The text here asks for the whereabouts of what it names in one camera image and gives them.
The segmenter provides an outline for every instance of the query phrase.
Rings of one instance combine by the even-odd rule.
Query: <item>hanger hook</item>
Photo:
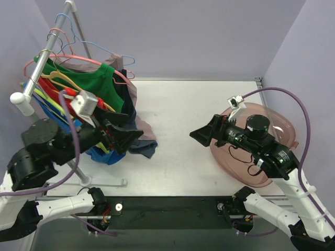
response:
[[[54,53],[52,50],[49,50],[49,49],[43,49],[43,50],[40,51],[40,53],[38,53],[38,56],[37,56],[38,58],[41,56],[41,53],[42,53],[43,51],[49,51],[50,53],[54,54],[54,56],[55,56],[55,60],[52,60],[52,63],[53,63],[53,66],[55,67],[55,69],[58,70],[58,68],[57,68],[57,66],[56,66],[56,64],[55,64],[55,61],[57,60],[57,54]]]
[[[61,40],[61,43],[62,43],[61,48],[63,48],[63,40],[62,40],[58,35],[56,35],[56,34],[54,34],[54,33],[49,33],[49,34],[47,35],[47,41],[49,40],[50,35],[54,35],[54,36],[56,36],[58,39],[60,39],[60,40]]]

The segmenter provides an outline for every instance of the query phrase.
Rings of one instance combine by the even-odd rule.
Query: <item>purple cable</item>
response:
[[[279,92],[283,92],[285,94],[288,94],[289,96],[291,96],[295,101],[297,101],[297,103],[299,104],[299,106],[301,107],[304,116],[305,116],[305,121],[306,121],[306,127],[307,127],[307,135],[306,135],[306,145],[304,148],[304,152],[303,155],[301,157],[299,166],[298,166],[298,180],[299,180],[299,184],[301,185],[302,189],[304,192],[307,192],[307,188],[305,187],[305,184],[303,182],[302,179],[302,171],[303,171],[303,164],[304,161],[306,159],[306,155],[308,152],[308,148],[309,148],[309,143],[310,143],[310,120],[309,120],[309,115],[307,112],[306,107],[304,106],[303,102],[297,97],[295,96],[293,93],[291,93],[288,90],[282,89],[282,88],[278,88],[278,87],[266,87],[266,88],[262,88],[262,89],[258,89],[258,90],[254,90],[253,92],[250,92],[246,95],[243,95],[242,98],[245,99],[255,93],[259,93],[262,92],[264,90],[278,90]],[[328,221],[328,223],[331,225],[331,227],[333,228],[333,230],[335,231],[335,224],[329,219],[328,215],[325,214],[325,212],[323,211],[323,209],[320,207],[320,205],[317,203],[317,201],[314,199],[314,197],[311,194],[308,194],[308,198],[311,200],[311,202],[314,204],[314,206],[318,209],[318,211],[325,216],[325,219]]]
[[[65,103],[65,99],[63,94],[65,94],[65,91],[62,90],[59,92],[59,101],[61,103],[61,106],[64,109],[65,115],[66,115],[66,119],[69,123],[70,126],[70,130],[71,130],[71,134],[72,134],[72,138],[73,138],[73,145],[74,145],[74,153],[75,153],[75,164],[74,164],[74,168],[63,178],[61,179],[59,182],[49,186],[49,187],[43,187],[43,188],[38,188],[38,189],[34,189],[31,191],[23,191],[23,192],[1,192],[0,193],[0,197],[1,196],[24,196],[24,195],[33,195],[36,193],[41,193],[41,192],[46,192],[49,191],[53,188],[56,188],[58,186],[60,186],[61,184],[63,184],[64,182],[66,182],[76,171],[76,169],[78,168],[78,164],[79,164],[79,157],[80,157],[80,145],[79,145],[79,139],[78,139],[78,134],[77,134],[77,130],[74,126],[74,123],[72,121],[70,112],[68,110],[68,107]]]
[[[81,222],[85,223],[87,226],[90,226],[91,228],[93,228],[95,231],[98,231],[101,234],[104,235],[108,235],[108,236],[112,236],[112,237],[117,237],[117,233],[116,232],[105,232],[102,231],[101,229],[98,229],[97,227],[93,226],[92,224],[89,224],[87,221],[85,221],[84,219],[79,218],[77,215],[73,214],[71,215],[72,217],[76,218],[77,220],[80,220]]]
[[[235,221],[233,221],[233,223],[232,223],[232,227],[233,227],[235,230],[239,231],[239,230],[236,228],[236,222],[235,222]],[[239,231],[239,232],[241,232],[241,233],[243,233],[243,235],[245,235],[245,236],[249,236],[249,237],[262,237],[262,236],[267,236],[267,235],[273,234],[273,233],[275,233],[277,230],[278,230],[278,227],[275,227],[273,230],[271,230],[271,231],[269,231],[269,232],[260,233],[260,234],[250,234],[250,233],[245,234],[245,232],[241,232],[241,231]]]

